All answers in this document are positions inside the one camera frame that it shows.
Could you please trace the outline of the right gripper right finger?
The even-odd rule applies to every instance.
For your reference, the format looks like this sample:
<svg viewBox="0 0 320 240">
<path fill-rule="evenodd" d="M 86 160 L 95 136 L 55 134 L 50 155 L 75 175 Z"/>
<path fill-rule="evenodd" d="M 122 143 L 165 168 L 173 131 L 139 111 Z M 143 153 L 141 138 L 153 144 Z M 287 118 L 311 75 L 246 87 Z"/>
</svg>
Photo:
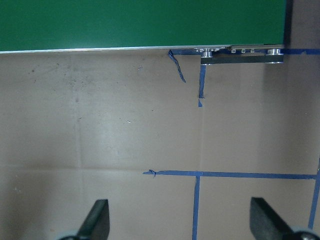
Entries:
<svg viewBox="0 0 320 240">
<path fill-rule="evenodd" d="M 249 227 L 256 240 L 298 239 L 294 231 L 262 197 L 252 197 L 250 200 Z"/>
</svg>

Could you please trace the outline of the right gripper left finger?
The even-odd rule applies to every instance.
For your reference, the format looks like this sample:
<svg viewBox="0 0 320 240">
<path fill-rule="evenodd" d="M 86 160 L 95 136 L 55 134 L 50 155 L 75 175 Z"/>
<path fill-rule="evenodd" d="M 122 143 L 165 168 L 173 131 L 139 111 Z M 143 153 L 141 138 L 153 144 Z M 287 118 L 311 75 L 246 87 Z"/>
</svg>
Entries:
<svg viewBox="0 0 320 240">
<path fill-rule="evenodd" d="M 108 199 L 95 201 L 75 235 L 76 240 L 107 240 L 110 234 Z"/>
</svg>

